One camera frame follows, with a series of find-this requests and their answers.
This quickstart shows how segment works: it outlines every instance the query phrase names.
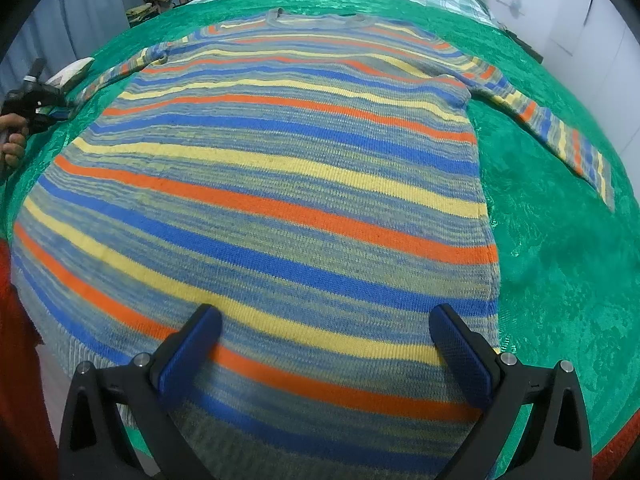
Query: curtain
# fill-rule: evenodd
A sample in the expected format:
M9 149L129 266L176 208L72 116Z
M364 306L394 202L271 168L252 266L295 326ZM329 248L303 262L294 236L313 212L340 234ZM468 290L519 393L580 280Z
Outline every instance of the curtain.
M0 63L0 100L20 85L37 57L49 78L76 59L90 56L129 28L126 9L142 0L41 0Z

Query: human hand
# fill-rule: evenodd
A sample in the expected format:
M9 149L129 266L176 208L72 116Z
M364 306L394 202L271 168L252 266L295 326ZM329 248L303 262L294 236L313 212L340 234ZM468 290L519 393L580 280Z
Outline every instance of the human hand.
M6 142L0 146L0 150L4 153L4 162L14 170L18 168L24 157L24 147L27 145L27 121L24 117L16 114L7 114L0 116L0 132L7 130L17 130L9 135Z

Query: bed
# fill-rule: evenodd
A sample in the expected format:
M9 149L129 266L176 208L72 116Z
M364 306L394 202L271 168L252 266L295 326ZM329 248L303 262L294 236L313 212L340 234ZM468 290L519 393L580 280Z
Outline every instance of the bed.
M562 358L571 359L580 377L597 452L640 402L638 204L621 161L575 97L495 27L476 0L464 0L472 8L467 12L460 5L452 12L450 1L200 0L110 41L95 53L92 72L83 85L147 45L277 7L295 14L366 12L409 19L497 65L519 89L578 128L611 163L616 195L613 213L519 124L486 102L469 103L500 261L500 348L516 353L528 364L552 366ZM8 239L12 221L42 171L127 83L123 80L101 90L72 121L30 141L25 165L7 184L3 227ZM55 346L55 341L45 343ZM67 374L78 364L75 357L58 359ZM506 467L525 421L526 413L521 413L498 471ZM130 436L144 449L135 429L130 428Z

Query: metal screw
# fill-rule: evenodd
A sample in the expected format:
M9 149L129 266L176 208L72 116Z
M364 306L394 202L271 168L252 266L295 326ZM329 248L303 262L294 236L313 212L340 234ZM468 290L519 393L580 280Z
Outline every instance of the metal screw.
M518 362L518 358L511 352L503 352L500 354L500 361L502 361L507 366L513 366Z
M79 374L84 375L85 373L87 373L89 370L91 370L91 367L94 364L91 361L82 361L77 367L76 367L76 372L78 372Z
M151 356L146 352L142 352L133 358L133 364L139 366L140 368L148 365L149 361L151 361Z
M560 361L560 367L562 368L562 370L564 370L568 374L574 371L574 364L571 361L567 361L567 360Z

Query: green bedspread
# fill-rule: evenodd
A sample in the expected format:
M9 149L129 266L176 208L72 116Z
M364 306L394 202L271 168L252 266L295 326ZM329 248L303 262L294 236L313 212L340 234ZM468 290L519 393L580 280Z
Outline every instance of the green bedspread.
M369 12L411 20L463 51L497 65L540 105L578 128L608 158L616 193L609 212L596 192L505 114L473 100L481 179L498 245L500 341L527 364L574 362L597 452L640 406L639 209L622 163L584 107L500 30L405 0L219 0L181 7L114 38L94 54L86 85L145 46L197 27L273 7L305 14ZM127 80L102 90L78 117L29 142L26 163L11 177L2 231L40 173L98 117ZM499 470L524 428L521 414Z

